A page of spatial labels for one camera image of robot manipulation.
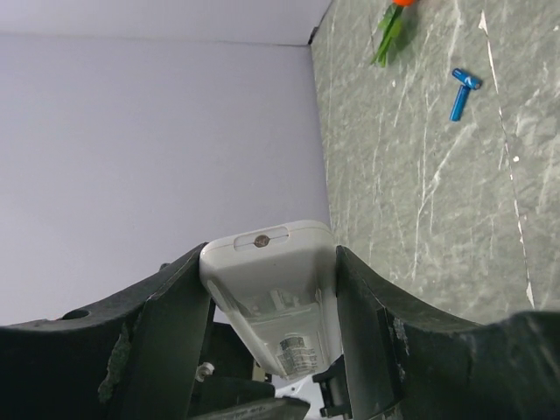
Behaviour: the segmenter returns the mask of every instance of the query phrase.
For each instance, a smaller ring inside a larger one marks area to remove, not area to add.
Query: orange object
[[[397,6],[406,7],[414,4],[415,1],[416,0],[393,0],[393,3],[396,4]]]

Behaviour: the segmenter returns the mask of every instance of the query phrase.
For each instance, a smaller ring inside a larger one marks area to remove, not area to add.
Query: wall
[[[0,324],[329,221],[308,48],[0,37]]]
[[[302,46],[330,0],[3,0],[0,32]]]

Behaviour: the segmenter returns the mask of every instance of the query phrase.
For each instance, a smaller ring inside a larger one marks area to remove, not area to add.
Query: white wall
[[[0,32],[305,45],[331,0],[2,0]]]
[[[0,324],[200,242],[328,223],[306,47],[0,36]]]

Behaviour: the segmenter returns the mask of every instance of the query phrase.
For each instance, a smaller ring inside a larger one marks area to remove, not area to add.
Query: gray marble surface
[[[467,319],[560,309],[560,3],[421,0],[370,66],[388,5],[334,0],[312,44],[339,243]]]

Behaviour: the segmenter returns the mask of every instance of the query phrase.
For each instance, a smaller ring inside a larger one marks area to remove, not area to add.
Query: white panel
[[[3,0],[0,32],[305,45],[330,0]]]
[[[0,50],[0,324],[59,317],[200,242],[329,223],[308,48]]]

